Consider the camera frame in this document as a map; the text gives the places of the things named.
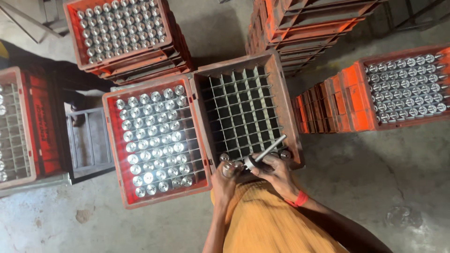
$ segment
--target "orange shirt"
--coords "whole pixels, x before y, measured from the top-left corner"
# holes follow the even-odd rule
[[[347,252],[325,231],[278,197],[267,181],[236,187],[225,227],[228,231],[224,253]]]

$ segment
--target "metal part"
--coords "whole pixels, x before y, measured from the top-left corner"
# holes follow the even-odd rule
[[[126,144],[125,149],[127,150],[127,152],[132,153],[136,150],[136,144],[134,142],[129,142]]]
[[[130,171],[133,175],[138,175],[141,173],[142,170],[138,164],[134,164],[133,166],[130,167]]]
[[[264,150],[261,154],[259,154],[258,157],[256,157],[256,159],[253,159],[251,157],[251,155],[248,155],[244,159],[244,163],[245,163],[245,166],[247,167],[247,169],[252,170],[253,168],[261,167],[261,165],[259,164],[260,161],[262,161],[262,159],[268,153],[270,153],[274,148],[276,148],[276,146],[281,144],[283,142],[283,140],[286,139],[286,138],[287,138],[286,135],[282,135],[281,137],[279,137],[272,145],[270,145],[266,150]]]
[[[183,177],[183,180],[181,182],[183,183],[183,186],[189,187],[193,184],[194,181],[192,180],[192,177],[188,175]]]
[[[155,161],[153,162],[153,165],[155,166],[155,169],[162,169],[162,168],[164,168],[164,166],[165,166],[164,161],[162,161],[162,160],[160,160],[160,159],[155,160]]]
[[[169,184],[166,181],[162,181],[159,183],[158,188],[162,192],[166,192],[169,190]]]
[[[176,161],[179,164],[184,164],[184,163],[186,163],[188,161],[188,158],[185,155],[183,155],[183,154],[179,154],[179,155],[176,156]]]
[[[287,150],[283,150],[280,153],[280,158],[283,160],[289,160],[291,159],[291,152],[287,151]]]
[[[158,178],[158,180],[164,180],[164,179],[166,179],[167,174],[164,170],[159,170],[156,172],[156,177]]]
[[[142,198],[145,196],[145,189],[143,187],[136,188],[136,196]]]
[[[230,157],[229,157],[229,155],[227,153],[223,153],[219,157],[219,161],[221,161],[221,162],[226,162],[226,161],[229,161],[229,160],[230,160]]]
[[[181,142],[175,143],[175,145],[173,145],[173,150],[177,153],[182,152],[184,149],[185,146]]]
[[[222,166],[222,174],[227,178],[232,178],[235,168],[234,162],[226,161]]]
[[[159,148],[155,148],[152,150],[152,156],[155,158],[160,158],[162,156],[162,150]]]
[[[155,195],[155,193],[156,193],[156,186],[154,186],[154,185],[148,185],[148,186],[147,186],[147,193],[148,193],[149,195]]]

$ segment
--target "metal cylinder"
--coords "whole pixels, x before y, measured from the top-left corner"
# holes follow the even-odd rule
[[[139,162],[139,158],[138,158],[137,155],[131,154],[131,155],[128,156],[128,162],[129,162],[131,165],[135,165],[135,164],[137,164],[137,163]]]
[[[126,119],[128,119],[129,116],[130,116],[130,113],[127,110],[122,110],[119,113],[119,118],[121,120],[126,120]]]
[[[166,171],[164,171],[164,170],[156,171],[156,178],[157,178],[158,180],[164,180],[164,179],[166,179],[166,178],[167,178],[167,173],[166,173]]]
[[[145,119],[145,124],[146,124],[147,126],[153,126],[155,123],[156,123],[156,119],[155,119],[155,117],[153,117],[153,116],[148,116],[148,117]]]
[[[184,149],[185,149],[185,146],[181,142],[175,143],[173,145],[173,150],[177,153],[182,152]]]
[[[150,97],[151,97],[151,99],[152,99],[154,102],[158,102],[158,101],[161,100],[161,94],[159,94],[159,92],[157,92],[157,91],[152,92],[152,94],[150,95]]]
[[[164,155],[171,155],[173,154],[173,148],[171,146],[165,146],[162,149],[162,152],[164,153]]]
[[[136,193],[136,196],[138,196],[139,198],[144,197],[145,196],[145,189],[144,189],[144,187],[136,188],[135,193]]]
[[[140,176],[133,177],[133,184],[135,186],[141,186],[143,182],[144,182],[144,180],[142,180],[142,177],[140,177]]]
[[[122,129],[125,131],[130,130],[131,126],[132,126],[132,124],[131,124],[131,121],[129,121],[129,120],[125,120],[124,122],[122,122]]]
[[[147,193],[148,193],[149,195],[155,195],[155,193],[156,193],[156,186],[154,186],[154,185],[148,185],[148,186],[147,186]]]
[[[155,169],[155,166],[152,163],[148,162],[148,163],[144,163],[143,168],[145,171],[150,172]]]
[[[174,157],[174,156],[169,156],[166,158],[166,163],[168,164],[168,166],[174,166],[174,165],[176,165],[176,162],[177,162],[177,160],[176,160],[176,157]]]
[[[163,123],[162,125],[160,125],[159,126],[159,131],[161,132],[161,133],[168,133],[168,132],[170,132],[170,126],[169,126],[169,124],[167,124],[167,123]]]
[[[165,134],[165,135],[161,136],[161,142],[163,144],[169,144],[171,141],[172,141],[172,136],[170,134]]]
[[[155,136],[158,133],[158,128],[156,126],[151,126],[148,128],[148,135]]]
[[[157,120],[158,120],[158,122],[160,122],[160,123],[166,122],[167,119],[168,119],[168,117],[167,117],[167,114],[166,114],[166,113],[160,113],[160,114],[157,115]]]
[[[169,126],[170,126],[170,129],[171,129],[172,131],[177,131],[177,130],[179,130],[180,127],[181,127],[179,121],[172,121],[172,122],[170,123]]]
[[[183,177],[183,180],[181,180],[181,182],[183,183],[184,187],[189,187],[193,184],[193,179],[191,175],[187,175],[185,177]]]
[[[140,140],[138,147],[140,150],[147,149],[149,147],[149,142],[147,140]]]
[[[136,144],[134,142],[129,142],[126,144],[125,149],[127,152],[132,153],[136,150]]]
[[[157,147],[157,146],[159,146],[160,140],[158,137],[152,137],[152,138],[150,138],[149,143],[150,143],[150,146]]]
[[[133,109],[131,109],[130,115],[132,117],[139,117],[140,115],[140,110],[137,107],[134,107]]]
[[[126,131],[126,132],[123,134],[123,139],[124,139],[126,142],[131,141],[131,140],[133,139],[133,137],[134,137],[134,135],[133,135],[133,133],[132,133],[131,131]]]
[[[149,104],[144,105],[144,108],[142,108],[142,112],[144,112],[145,115],[150,115],[153,112],[153,107]]]
[[[155,148],[152,150],[152,156],[155,158],[160,158],[162,156],[162,150],[159,148]]]
[[[178,169],[176,167],[169,168],[167,173],[169,174],[169,177],[178,176]]]
[[[148,160],[150,160],[152,158],[152,155],[147,150],[142,151],[139,154],[139,156],[141,157],[142,161],[144,161],[144,162],[146,162],[146,161],[148,161]]]
[[[166,181],[162,181],[159,183],[158,188],[162,192],[166,192],[169,190],[169,184]]]
[[[138,175],[141,173],[142,169],[139,166],[139,164],[134,164],[133,166],[130,167],[130,171],[133,175]]]
[[[142,178],[146,184],[153,182],[153,174],[151,172],[145,173]]]

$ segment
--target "metal rod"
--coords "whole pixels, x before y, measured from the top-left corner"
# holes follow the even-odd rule
[[[111,154],[110,154],[111,147],[109,145],[108,130],[106,128],[106,119],[105,118],[106,118],[105,110],[102,109],[103,131],[105,132],[105,142],[106,142],[106,146],[108,147],[106,154],[108,155],[108,163],[110,163],[111,162]]]
[[[92,136],[90,133],[90,126],[89,126],[89,117],[88,117],[87,113],[85,113],[85,118],[86,118],[86,127],[87,127],[87,139],[89,141],[90,162],[91,162],[91,165],[95,165],[94,144],[92,143]]]
[[[280,138],[278,138],[272,145],[270,145],[264,152],[262,152],[258,157],[255,159],[255,162],[260,162],[268,153],[272,151],[272,149],[276,148],[278,144],[282,143],[284,139],[287,138],[287,135],[282,135]]]
[[[3,12],[13,23],[15,23],[28,37],[30,37],[36,44],[39,44],[33,36],[31,36],[30,33],[28,33],[23,26],[21,26],[9,13],[6,12],[6,10],[0,6],[0,11]]]

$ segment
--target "red plastic crate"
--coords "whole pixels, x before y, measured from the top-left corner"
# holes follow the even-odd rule
[[[361,2],[361,0],[280,0],[274,1],[275,7],[279,6],[285,11],[299,10],[314,7],[326,7],[336,4],[348,4],[354,2]]]
[[[386,0],[357,0],[285,11],[280,6],[273,7],[274,1],[267,0],[267,27],[270,31],[267,38],[274,39],[278,29],[365,17],[384,1]]]
[[[442,71],[449,74],[450,68],[450,48],[449,45],[437,45],[437,46],[424,46],[414,49],[393,52],[389,54],[383,54],[379,56],[363,58],[351,67],[343,69],[340,73],[342,81],[342,89],[347,96],[348,105],[351,109],[351,118],[355,131],[367,131],[367,130],[388,130],[396,129],[399,127],[420,125],[428,122],[434,122],[438,120],[444,120],[450,118],[450,110],[442,112],[440,115],[424,116],[422,118],[406,119],[404,121],[396,121],[389,123],[378,123],[374,111],[374,104],[371,99],[371,93],[369,84],[366,80],[366,74],[364,71],[364,65],[370,65],[373,63],[386,62],[389,60],[395,60],[399,58],[415,57],[424,54],[437,54],[443,53],[445,57],[439,62],[447,64],[447,67]],[[450,84],[450,79],[439,82],[439,84]],[[450,95],[450,90],[444,90],[446,95]],[[450,99],[444,100],[445,104],[449,104]]]
[[[148,48],[132,51],[127,54],[115,56],[111,59],[105,59],[102,62],[89,64],[89,57],[86,54],[87,47],[84,45],[84,38],[81,36],[82,28],[79,25],[79,18],[77,17],[78,10],[85,10],[86,8],[93,8],[96,5],[102,5],[109,1],[95,2],[92,0],[73,0],[64,4],[66,18],[71,25],[69,31],[72,35],[72,41],[75,48],[75,56],[78,67],[86,72],[92,72],[102,77],[116,75],[122,72],[133,70],[146,66],[146,64],[153,64],[158,61],[170,60],[177,55],[189,55],[184,60],[190,62],[190,54],[183,52],[187,50],[184,38],[180,37],[181,32],[178,30],[175,17],[169,10],[169,5],[166,0],[157,0],[158,7],[161,12],[163,25],[166,29],[166,41],[158,43]]]
[[[128,153],[125,150],[125,146],[127,144],[127,142],[125,142],[123,139],[123,134],[125,131],[121,127],[122,120],[118,117],[120,110],[116,107],[116,101],[117,99],[124,99],[125,101],[127,101],[129,97],[139,97],[141,94],[151,94],[154,91],[158,91],[162,94],[164,89],[173,89],[178,85],[182,85],[185,88],[186,96],[189,101],[189,108],[185,110],[189,110],[190,114],[192,115],[192,124],[197,138],[197,143],[195,144],[194,141],[191,140],[191,142],[194,143],[191,145],[198,145],[198,152],[201,155],[201,159],[196,162],[196,166],[198,166],[198,164],[201,164],[202,168],[199,169],[197,167],[193,167],[193,171],[195,172],[193,174],[195,175],[195,184],[190,187],[171,189],[165,193],[158,190],[155,195],[146,194],[145,197],[139,198],[135,194],[135,189],[137,188],[137,186],[134,186],[132,183],[132,178],[135,175],[130,172],[131,165],[127,161],[128,155],[135,154],[135,152]],[[144,205],[158,203],[169,199],[175,199],[178,197],[204,192],[211,189],[211,171],[203,144],[204,141],[202,139],[202,135],[200,134],[201,131],[204,131],[204,128],[198,123],[197,108],[195,108],[195,105],[192,101],[193,98],[189,85],[189,79],[185,75],[178,75],[176,77],[166,79],[158,79],[156,81],[148,81],[136,87],[126,88],[103,95],[103,107],[105,108],[105,117],[107,120],[109,138],[112,144],[114,163],[116,165],[116,172],[121,188],[122,201],[125,208],[138,208]]]
[[[6,107],[6,114],[0,116],[1,151],[6,164],[3,171],[9,178],[0,183],[0,189],[23,185],[63,171],[61,149],[55,132],[55,105],[50,99],[47,81],[41,76],[19,67],[0,70],[3,105]],[[13,153],[15,159],[11,162],[9,156]],[[20,166],[22,160],[25,164],[23,168]]]

